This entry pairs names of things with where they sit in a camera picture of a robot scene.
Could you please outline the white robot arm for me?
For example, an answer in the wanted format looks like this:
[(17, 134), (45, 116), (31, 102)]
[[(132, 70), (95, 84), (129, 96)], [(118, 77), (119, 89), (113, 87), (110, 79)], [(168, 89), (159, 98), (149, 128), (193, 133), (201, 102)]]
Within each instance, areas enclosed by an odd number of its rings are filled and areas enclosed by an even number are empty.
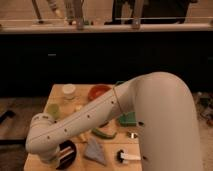
[(142, 171), (204, 170), (192, 94), (182, 79), (167, 72), (115, 86), (60, 121), (47, 113), (35, 115), (25, 148), (49, 163), (62, 142), (128, 112), (137, 122)]

